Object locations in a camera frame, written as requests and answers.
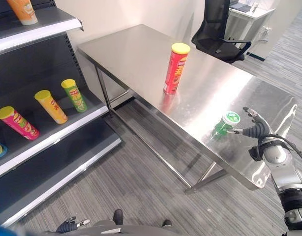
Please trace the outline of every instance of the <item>power outlet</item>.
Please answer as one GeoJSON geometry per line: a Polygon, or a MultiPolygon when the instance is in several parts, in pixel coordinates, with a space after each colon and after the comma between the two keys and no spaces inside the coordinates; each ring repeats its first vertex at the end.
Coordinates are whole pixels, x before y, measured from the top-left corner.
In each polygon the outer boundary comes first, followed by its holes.
{"type": "Polygon", "coordinates": [[[269,34],[272,29],[266,26],[263,26],[262,30],[259,32],[257,42],[267,43],[269,40],[269,34]]]}

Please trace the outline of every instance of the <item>black shoe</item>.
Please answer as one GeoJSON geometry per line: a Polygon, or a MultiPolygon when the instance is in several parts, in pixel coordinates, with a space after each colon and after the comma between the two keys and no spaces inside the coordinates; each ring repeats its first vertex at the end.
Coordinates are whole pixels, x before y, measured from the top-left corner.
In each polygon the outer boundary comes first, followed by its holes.
{"type": "Polygon", "coordinates": [[[163,224],[162,224],[162,227],[165,226],[165,225],[169,225],[169,226],[172,226],[172,222],[170,220],[164,220],[163,221],[163,224]]]}
{"type": "Polygon", "coordinates": [[[115,224],[122,225],[123,224],[123,214],[121,209],[117,209],[114,212],[113,220],[115,224]]]}

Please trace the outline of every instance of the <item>table top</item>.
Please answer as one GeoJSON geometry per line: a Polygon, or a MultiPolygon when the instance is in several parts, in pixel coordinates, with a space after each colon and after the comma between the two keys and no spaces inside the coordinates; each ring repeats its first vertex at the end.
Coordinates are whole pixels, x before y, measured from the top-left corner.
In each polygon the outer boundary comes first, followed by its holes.
{"type": "Polygon", "coordinates": [[[125,29],[79,46],[95,66],[154,107],[174,129],[188,135],[203,154],[251,190],[264,187],[270,175],[248,150],[249,137],[211,134],[226,111],[241,116],[239,128],[253,125],[242,110],[258,111],[273,130],[286,136],[297,102],[293,96],[253,75],[192,48],[176,95],[163,92],[171,45],[176,40],[144,25],[125,29]]]}
{"type": "Polygon", "coordinates": [[[261,17],[268,15],[269,13],[273,12],[275,9],[265,10],[259,7],[256,8],[255,12],[252,12],[252,9],[248,12],[242,12],[235,9],[229,8],[229,14],[235,17],[239,17],[246,20],[258,20],[261,17]]]}

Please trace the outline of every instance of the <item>green pringles can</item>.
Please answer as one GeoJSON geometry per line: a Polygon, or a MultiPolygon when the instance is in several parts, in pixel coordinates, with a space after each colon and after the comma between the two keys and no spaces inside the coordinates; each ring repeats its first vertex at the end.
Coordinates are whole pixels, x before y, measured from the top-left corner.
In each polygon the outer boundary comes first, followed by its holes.
{"type": "Polygon", "coordinates": [[[227,111],[220,122],[214,127],[216,136],[226,135],[226,131],[232,129],[240,122],[241,118],[236,112],[227,111]]]}
{"type": "Polygon", "coordinates": [[[67,95],[71,99],[73,106],[78,112],[85,112],[88,107],[84,101],[76,82],[73,79],[67,79],[62,81],[61,86],[66,91],[67,95]]]}

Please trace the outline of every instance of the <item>metal shelf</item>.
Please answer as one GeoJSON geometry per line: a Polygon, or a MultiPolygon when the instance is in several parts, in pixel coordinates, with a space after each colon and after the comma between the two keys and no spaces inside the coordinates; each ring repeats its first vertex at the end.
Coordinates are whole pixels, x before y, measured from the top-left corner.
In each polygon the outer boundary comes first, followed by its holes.
{"type": "Polygon", "coordinates": [[[0,224],[9,226],[121,143],[98,118],[0,178],[0,224]]]}
{"type": "Polygon", "coordinates": [[[35,14],[38,23],[30,26],[23,26],[13,16],[0,19],[0,54],[68,30],[82,28],[77,18],[56,7],[38,9],[35,14]]]}
{"type": "Polygon", "coordinates": [[[56,124],[42,107],[29,115],[24,115],[40,131],[40,136],[33,141],[23,138],[10,127],[2,124],[5,128],[0,131],[0,140],[5,140],[4,144],[8,147],[8,152],[0,158],[0,177],[39,152],[58,143],[91,120],[108,112],[107,107],[88,89],[82,90],[81,93],[88,106],[86,112],[78,113],[68,97],[58,101],[68,116],[68,121],[64,124],[56,124]]]}

